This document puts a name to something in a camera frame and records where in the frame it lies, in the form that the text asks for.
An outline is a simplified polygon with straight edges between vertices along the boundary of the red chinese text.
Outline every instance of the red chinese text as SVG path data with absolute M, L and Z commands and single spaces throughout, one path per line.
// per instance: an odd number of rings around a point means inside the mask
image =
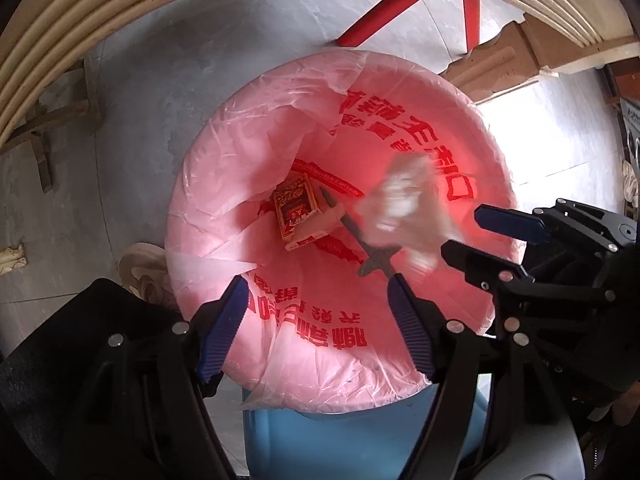
M 380 123 L 376 121 L 369 128 L 367 128 L 368 132 L 374 132 L 380 139 L 386 139 L 387 137 L 391 137 L 396 131 L 387 126 L 384 123 Z
M 293 171 L 304 171 L 309 177 L 319 180 L 326 186 L 329 186 L 342 194 L 351 195 L 357 198 L 362 198 L 364 196 L 364 193 L 357 187 L 354 187 L 346 180 L 323 170 L 313 162 L 305 162 L 304 160 L 297 158 L 293 161 L 291 169 Z
M 398 152 L 412 152 L 414 150 L 409 145 L 409 143 L 404 139 L 400 139 L 400 140 L 396 140 L 396 142 L 392 142 L 389 145 L 389 147 L 393 148 L 394 150 L 398 150 Z
M 342 314 L 338 319 L 340 320 L 341 323 L 359 323 L 360 322 L 360 314 L 358 314 L 357 312 L 353 312 L 350 316 L 348 316 L 348 314 L 341 310 L 340 314 Z
M 267 285 L 267 282 L 265 282 L 260 276 L 258 276 L 257 274 L 254 274 L 254 282 L 255 284 L 258 286 L 258 288 L 263 291 L 266 294 L 273 294 L 273 291 L 271 290 L 271 287 L 269 285 Z
M 293 304 L 286 306 L 282 311 L 283 323 L 296 323 L 296 314 L 298 313 L 298 305 Z
M 343 114 L 345 110 L 352 108 L 360 99 L 362 99 L 365 95 L 364 92 L 356 92 L 353 90 L 347 90 L 347 97 L 340 105 L 340 113 Z
M 260 319 L 264 320 L 271 317 L 269 300 L 266 296 L 258 296 L 258 314 L 260 314 Z
M 442 174 L 457 173 L 458 167 L 453 162 L 453 154 L 446 146 L 439 148 L 425 148 L 425 152 L 429 153 L 434 167 Z
M 364 120 L 357 118 L 351 114 L 344 114 L 341 119 L 342 124 L 345 126 L 354 126 L 355 128 L 360 128 L 364 126 Z
M 334 347 L 338 350 L 353 348 L 354 346 L 367 346 L 364 330 L 358 327 L 345 326 L 331 330 Z
M 447 175 L 447 200 L 452 202 L 460 198 L 473 198 L 474 189 L 464 175 Z
M 298 288 L 292 286 L 291 288 L 279 288 L 276 290 L 275 300 L 276 303 L 282 303 L 283 301 L 294 300 L 298 297 Z
M 302 318 L 298 318 L 296 333 L 301 339 L 309 341 L 316 346 L 329 346 L 329 332 L 325 328 L 318 328 L 316 325 L 309 324 Z
M 391 121 L 397 119 L 401 114 L 403 114 L 404 108 L 400 105 L 393 105 L 386 99 L 373 96 L 358 106 L 358 111 Z
M 429 123 L 421 121 L 414 116 L 410 116 L 409 121 L 402 121 L 401 124 L 393 123 L 393 125 L 397 126 L 398 128 L 402 128 L 404 131 L 409 133 L 419 146 L 422 145 L 420 139 L 422 139 L 423 142 L 429 142 L 425 130 L 430 133 L 432 140 L 438 140 L 438 137 L 436 137 L 435 133 L 433 132 L 433 128 L 429 125 Z
M 311 309 L 311 316 L 313 316 L 316 321 L 321 321 L 325 324 L 331 323 L 332 321 L 332 314 L 330 310 L 325 310 L 324 308 L 320 309 L 316 306 Z

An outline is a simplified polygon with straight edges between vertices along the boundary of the metal rivet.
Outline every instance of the metal rivet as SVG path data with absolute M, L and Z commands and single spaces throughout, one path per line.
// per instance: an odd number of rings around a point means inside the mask
M 107 343 L 109 343 L 109 346 L 112 348 L 116 348 L 117 346 L 120 346 L 123 342 L 124 342 L 124 338 L 122 334 L 112 334 L 109 336 L 109 339 L 107 340 Z
M 529 337 L 527 336 L 527 334 L 518 332 L 517 334 L 513 334 L 513 342 L 519 346 L 526 346 L 529 344 Z
M 464 332 L 465 325 L 460 321 L 452 319 L 451 321 L 447 321 L 447 330 L 449 330 L 449 332 L 453 332 L 454 334 L 459 334 L 461 332 Z
M 510 282 L 513 279 L 513 273 L 510 270 L 501 270 L 498 273 L 501 282 Z
M 507 332 L 516 332 L 520 328 L 520 320 L 517 317 L 508 317 L 504 320 L 504 329 Z
M 186 334 L 189 331 L 189 323 L 186 321 L 178 321 L 175 325 L 171 327 L 171 332 L 175 335 Z

